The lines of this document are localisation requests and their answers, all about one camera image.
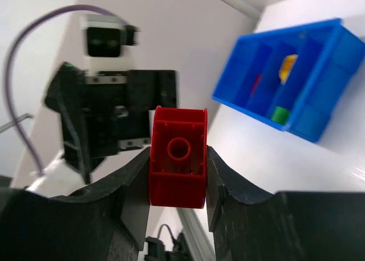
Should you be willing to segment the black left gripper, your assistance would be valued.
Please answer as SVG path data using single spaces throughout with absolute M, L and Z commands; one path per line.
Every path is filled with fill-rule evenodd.
M 64 62 L 44 99 L 60 115 L 64 159 L 86 184 L 109 156 L 151 143 L 150 111 L 177 108 L 174 70 L 100 71 Z

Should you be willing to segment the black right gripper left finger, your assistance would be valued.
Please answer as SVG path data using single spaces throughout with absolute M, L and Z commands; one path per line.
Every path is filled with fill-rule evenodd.
M 149 215 L 149 148 L 69 196 L 1 189 L 2 260 L 136 260 Z

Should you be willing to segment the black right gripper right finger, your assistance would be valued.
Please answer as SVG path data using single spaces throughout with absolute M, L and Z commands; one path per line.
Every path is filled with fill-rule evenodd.
M 207 148 L 206 210 L 217 260 L 363 260 L 364 194 L 271 194 Z

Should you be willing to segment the green two-stud brick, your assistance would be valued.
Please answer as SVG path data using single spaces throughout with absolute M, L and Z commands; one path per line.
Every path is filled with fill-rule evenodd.
M 283 125 L 286 123 L 289 116 L 290 116 L 290 111 L 288 109 L 276 106 L 271 116 L 271 120 Z

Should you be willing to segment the red long brick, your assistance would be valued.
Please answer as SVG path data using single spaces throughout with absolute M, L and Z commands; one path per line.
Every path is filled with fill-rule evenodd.
M 251 88 L 251 91 L 250 91 L 250 97 L 252 97 L 254 95 L 254 93 L 255 93 L 255 91 L 256 91 L 259 83 L 260 83 L 261 78 L 262 78 L 262 75 L 261 74 L 258 74 L 256 76 L 255 81 L 254 81 L 254 84 L 253 84 L 253 86 Z

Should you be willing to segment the yellow arch brick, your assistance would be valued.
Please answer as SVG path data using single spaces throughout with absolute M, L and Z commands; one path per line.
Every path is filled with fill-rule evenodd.
M 291 73 L 291 70 L 297 60 L 298 55 L 297 54 L 291 54 L 286 56 L 281 64 L 281 67 L 278 71 L 278 76 L 281 81 L 281 84 L 284 85 L 289 78 L 289 75 Z

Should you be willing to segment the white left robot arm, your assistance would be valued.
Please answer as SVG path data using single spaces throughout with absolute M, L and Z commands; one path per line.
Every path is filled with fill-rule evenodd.
M 67 195 L 91 182 L 107 158 L 151 143 L 150 111 L 177 107 L 174 70 L 100 71 L 89 75 L 64 62 L 48 87 L 45 106 L 59 115 L 62 150 L 29 191 Z

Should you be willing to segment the blue divided plastic bin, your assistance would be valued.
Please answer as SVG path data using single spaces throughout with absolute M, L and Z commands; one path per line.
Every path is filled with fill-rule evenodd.
M 283 59 L 297 54 L 284 85 Z M 239 37 L 212 94 L 215 101 L 270 127 L 317 142 L 350 79 L 364 59 L 364 41 L 339 18 Z M 250 91 L 258 74 L 260 83 Z M 285 124 L 275 107 L 290 111 Z

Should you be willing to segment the aluminium rail frame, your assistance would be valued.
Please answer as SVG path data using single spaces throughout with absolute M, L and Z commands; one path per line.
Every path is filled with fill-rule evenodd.
M 216 257 L 213 239 L 207 234 L 195 210 L 183 208 L 176 210 L 182 223 L 182 233 L 185 236 L 192 260 L 214 261 Z

